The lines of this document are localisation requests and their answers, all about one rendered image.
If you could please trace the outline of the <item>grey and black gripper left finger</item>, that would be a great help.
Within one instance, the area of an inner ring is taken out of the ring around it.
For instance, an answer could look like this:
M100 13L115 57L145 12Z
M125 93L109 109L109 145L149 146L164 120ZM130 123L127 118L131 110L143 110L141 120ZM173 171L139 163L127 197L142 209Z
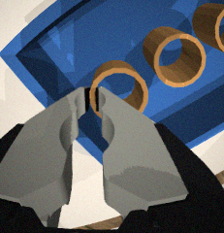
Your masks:
M58 228L62 206L70 203L73 142L89 91L79 87L0 139L0 221L16 222L16 210L25 206L44 226Z

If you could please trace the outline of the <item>bronze bushing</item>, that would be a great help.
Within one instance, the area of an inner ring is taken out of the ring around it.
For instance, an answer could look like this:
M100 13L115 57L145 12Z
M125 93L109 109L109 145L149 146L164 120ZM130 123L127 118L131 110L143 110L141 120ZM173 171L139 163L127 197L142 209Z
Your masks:
M162 49L178 38L182 44L179 59L168 66L160 66L159 55ZM157 27L146 35L143 54L157 77L172 87L192 84L201 76L206 65L205 50L199 40L169 26Z
M192 18L196 37L222 52L224 52L224 31L219 38L219 24L223 17L223 4L205 3L198 7Z
M102 118L102 115L96 112L96 87L104 77L113 73L125 73L135 78L135 86L132 93L122 100L142 113L148 100L148 89L145 81L129 63L122 60L110 60L103 63L96 70L89 91L90 105L94 113Z

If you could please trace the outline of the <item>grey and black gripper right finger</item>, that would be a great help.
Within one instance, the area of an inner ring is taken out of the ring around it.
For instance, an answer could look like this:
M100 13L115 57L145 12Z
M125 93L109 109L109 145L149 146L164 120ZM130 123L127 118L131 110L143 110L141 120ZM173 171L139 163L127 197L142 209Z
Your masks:
M163 123L96 88L102 115L104 200L121 214L148 213L149 227L224 233L224 188L205 162Z

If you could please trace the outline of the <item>blue open crate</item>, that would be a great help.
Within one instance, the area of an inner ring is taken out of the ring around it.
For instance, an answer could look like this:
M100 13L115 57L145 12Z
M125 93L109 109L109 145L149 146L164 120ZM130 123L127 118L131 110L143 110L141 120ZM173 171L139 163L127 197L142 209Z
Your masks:
M45 108L79 87L91 87L103 63L127 62L148 89L142 114L193 149L224 130L224 52L198 39L192 26L194 12L205 3L224 5L224 0L56 0L0 57ZM206 67L192 84L164 84L146 62L144 39L160 26L183 31L204 47ZM89 104L78 123L76 140L103 165L109 144L102 119Z

